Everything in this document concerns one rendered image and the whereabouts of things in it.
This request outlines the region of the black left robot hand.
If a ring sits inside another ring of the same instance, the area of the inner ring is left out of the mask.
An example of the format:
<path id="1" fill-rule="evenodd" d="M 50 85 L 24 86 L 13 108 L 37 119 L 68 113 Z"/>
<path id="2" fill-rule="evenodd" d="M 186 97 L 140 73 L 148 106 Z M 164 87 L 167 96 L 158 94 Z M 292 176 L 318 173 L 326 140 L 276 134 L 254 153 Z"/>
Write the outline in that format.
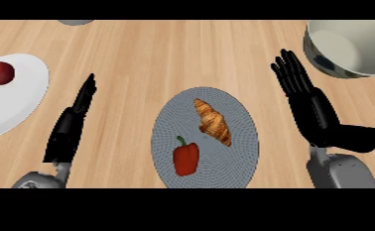
<path id="1" fill-rule="evenodd" d="M 44 163 L 70 163 L 74 160 L 95 92 L 95 75 L 90 74 L 80 89 L 74 105 L 64 110 L 58 119 L 47 142 Z"/>

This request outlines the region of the golden brown croissant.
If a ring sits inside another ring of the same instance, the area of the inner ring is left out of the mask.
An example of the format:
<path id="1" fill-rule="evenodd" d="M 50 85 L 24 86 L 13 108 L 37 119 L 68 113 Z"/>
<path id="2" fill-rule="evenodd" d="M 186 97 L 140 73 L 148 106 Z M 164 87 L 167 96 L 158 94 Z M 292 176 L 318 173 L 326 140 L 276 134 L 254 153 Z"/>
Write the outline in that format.
<path id="1" fill-rule="evenodd" d="M 225 115 L 199 98 L 194 99 L 199 116 L 199 131 L 210 135 L 226 147 L 232 146 L 232 133 L 225 120 Z"/>

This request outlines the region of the dark red apple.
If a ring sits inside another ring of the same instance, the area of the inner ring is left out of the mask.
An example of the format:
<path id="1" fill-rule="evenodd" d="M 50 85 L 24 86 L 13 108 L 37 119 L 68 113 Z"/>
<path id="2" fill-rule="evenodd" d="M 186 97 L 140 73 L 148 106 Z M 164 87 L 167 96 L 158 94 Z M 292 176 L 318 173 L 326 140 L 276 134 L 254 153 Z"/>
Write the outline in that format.
<path id="1" fill-rule="evenodd" d="M 15 67 L 10 63 L 0 61 L 0 85 L 7 84 L 15 78 Z"/>

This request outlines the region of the white plate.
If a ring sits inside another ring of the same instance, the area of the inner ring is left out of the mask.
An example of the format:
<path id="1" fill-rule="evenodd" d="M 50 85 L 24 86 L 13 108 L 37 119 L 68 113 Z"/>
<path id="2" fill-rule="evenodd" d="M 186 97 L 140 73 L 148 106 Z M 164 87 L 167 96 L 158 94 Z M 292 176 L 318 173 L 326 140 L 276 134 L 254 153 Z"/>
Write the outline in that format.
<path id="1" fill-rule="evenodd" d="M 30 54 L 0 57 L 15 68 L 13 80 L 0 85 L 0 135 L 7 133 L 28 118 L 47 93 L 50 83 L 49 67 Z"/>

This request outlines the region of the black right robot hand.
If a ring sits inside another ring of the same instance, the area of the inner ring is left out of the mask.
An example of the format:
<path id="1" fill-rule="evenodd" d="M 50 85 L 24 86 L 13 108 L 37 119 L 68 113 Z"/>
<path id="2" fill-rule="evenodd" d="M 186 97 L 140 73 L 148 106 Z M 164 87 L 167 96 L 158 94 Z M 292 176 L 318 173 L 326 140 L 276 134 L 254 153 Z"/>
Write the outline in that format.
<path id="1" fill-rule="evenodd" d="M 301 136 L 319 148 L 340 148 L 356 153 L 375 150 L 375 128 L 340 122 L 323 91 L 313 85 L 292 51 L 281 50 L 272 63 Z"/>

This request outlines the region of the grey oval placemat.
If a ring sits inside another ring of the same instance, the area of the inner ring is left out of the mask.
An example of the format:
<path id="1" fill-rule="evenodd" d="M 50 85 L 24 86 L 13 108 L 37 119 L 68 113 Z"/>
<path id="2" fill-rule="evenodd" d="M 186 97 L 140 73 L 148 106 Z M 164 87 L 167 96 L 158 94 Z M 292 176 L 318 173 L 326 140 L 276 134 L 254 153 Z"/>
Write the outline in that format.
<path id="1" fill-rule="evenodd" d="M 225 117 L 232 146 L 199 130 L 201 118 L 194 99 L 205 101 Z M 199 149 L 196 171 L 176 173 L 173 152 L 182 146 L 177 137 Z M 161 108 L 151 137 L 151 153 L 160 178 L 168 188 L 245 188 L 254 177 L 260 140 L 251 114 L 241 101 L 222 89 L 194 87 L 177 93 Z"/>

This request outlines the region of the grey round object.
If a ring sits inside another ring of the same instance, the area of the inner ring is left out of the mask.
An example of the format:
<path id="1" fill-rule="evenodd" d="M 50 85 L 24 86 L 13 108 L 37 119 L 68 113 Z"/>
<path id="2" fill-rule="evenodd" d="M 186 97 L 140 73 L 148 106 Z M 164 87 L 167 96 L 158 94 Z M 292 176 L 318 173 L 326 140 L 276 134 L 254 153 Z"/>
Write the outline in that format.
<path id="1" fill-rule="evenodd" d="M 92 21 L 93 20 L 59 20 L 59 22 L 68 26 L 81 26 L 89 24 Z"/>

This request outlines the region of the white and blue bowl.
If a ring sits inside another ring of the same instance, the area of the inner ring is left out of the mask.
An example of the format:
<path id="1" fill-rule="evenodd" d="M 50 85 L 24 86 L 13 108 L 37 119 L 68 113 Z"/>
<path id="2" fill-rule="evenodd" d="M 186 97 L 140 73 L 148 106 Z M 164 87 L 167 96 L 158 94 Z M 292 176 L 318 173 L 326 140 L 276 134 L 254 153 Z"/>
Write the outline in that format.
<path id="1" fill-rule="evenodd" d="M 375 77 L 375 20 L 309 20 L 303 51 L 326 75 Z"/>

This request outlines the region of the red bell pepper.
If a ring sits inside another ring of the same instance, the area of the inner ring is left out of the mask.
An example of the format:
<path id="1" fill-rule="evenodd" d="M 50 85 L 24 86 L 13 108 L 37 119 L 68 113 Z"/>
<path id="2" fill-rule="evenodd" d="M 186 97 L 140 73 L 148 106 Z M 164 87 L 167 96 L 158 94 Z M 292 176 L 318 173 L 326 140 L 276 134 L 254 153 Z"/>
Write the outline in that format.
<path id="1" fill-rule="evenodd" d="M 199 147 L 195 143 L 188 144 L 183 137 L 176 137 L 180 146 L 173 151 L 173 164 L 180 176 L 191 175 L 198 169 Z"/>

